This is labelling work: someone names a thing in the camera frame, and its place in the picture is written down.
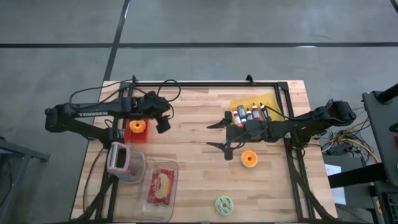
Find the gray floor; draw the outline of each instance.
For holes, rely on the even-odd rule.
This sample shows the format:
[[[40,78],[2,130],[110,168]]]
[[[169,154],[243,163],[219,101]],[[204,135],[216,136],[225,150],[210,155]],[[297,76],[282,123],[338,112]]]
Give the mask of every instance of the gray floor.
[[[0,44],[112,42],[123,0],[0,2]],[[388,0],[132,1],[121,42],[389,42]],[[0,49],[0,135],[51,153],[33,161],[12,223],[68,219],[87,141],[44,129],[44,109],[98,86],[110,49]],[[312,108],[330,98],[360,107],[365,91],[398,82],[398,48],[118,50],[111,80],[305,80]],[[81,95],[98,100],[98,92]],[[363,113],[358,121],[366,118]],[[363,136],[375,146],[371,130]],[[344,219],[355,221],[339,210]]]

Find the green tape roll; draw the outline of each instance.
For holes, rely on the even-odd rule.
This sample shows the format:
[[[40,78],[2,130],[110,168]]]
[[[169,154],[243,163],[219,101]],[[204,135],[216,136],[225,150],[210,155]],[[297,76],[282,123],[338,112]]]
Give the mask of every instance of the green tape roll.
[[[227,196],[220,196],[216,200],[216,210],[220,215],[229,215],[234,210],[232,199]]]

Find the paint bottle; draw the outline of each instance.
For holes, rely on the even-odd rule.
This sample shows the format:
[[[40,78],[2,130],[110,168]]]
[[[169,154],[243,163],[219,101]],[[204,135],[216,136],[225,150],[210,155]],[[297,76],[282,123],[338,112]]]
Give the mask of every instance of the paint bottle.
[[[255,103],[253,103],[253,106],[251,108],[251,112],[253,114],[253,118],[254,119],[260,120],[260,112],[259,112],[259,109],[257,108]]]
[[[251,110],[249,110],[249,108],[248,108],[248,110],[246,111],[246,118],[247,118],[248,120],[253,119],[253,114],[251,114]]]
[[[243,105],[238,106],[238,114],[239,114],[239,117],[241,118],[242,124],[245,124],[246,123],[246,113],[244,112]]]
[[[233,114],[234,114],[234,118],[235,118],[235,123],[236,123],[236,125],[238,125],[238,127],[242,127],[241,118],[239,117],[239,114],[238,114],[238,112],[236,111],[235,108],[234,108],[234,110],[233,110]]]
[[[264,121],[271,121],[271,117],[269,116],[268,109],[260,102],[260,109],[262,116],[264,117]]]

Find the clear plastic container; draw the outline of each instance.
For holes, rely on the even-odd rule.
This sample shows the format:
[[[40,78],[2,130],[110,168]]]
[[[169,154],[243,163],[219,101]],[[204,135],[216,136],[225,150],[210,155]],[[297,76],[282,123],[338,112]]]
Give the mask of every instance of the clear plastic container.
[[[173,215],[177,179],[176,162],[146,160],[144,178],[138,183],[141,196],[133,210],[134,218],[142,221],[168,222]]]

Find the red label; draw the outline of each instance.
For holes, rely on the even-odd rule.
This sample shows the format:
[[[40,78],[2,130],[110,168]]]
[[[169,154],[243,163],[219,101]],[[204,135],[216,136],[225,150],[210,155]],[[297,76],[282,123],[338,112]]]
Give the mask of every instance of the red label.
[[[174,170],[156,169],[152,174],[147,202],[168,205],[174,182]]]

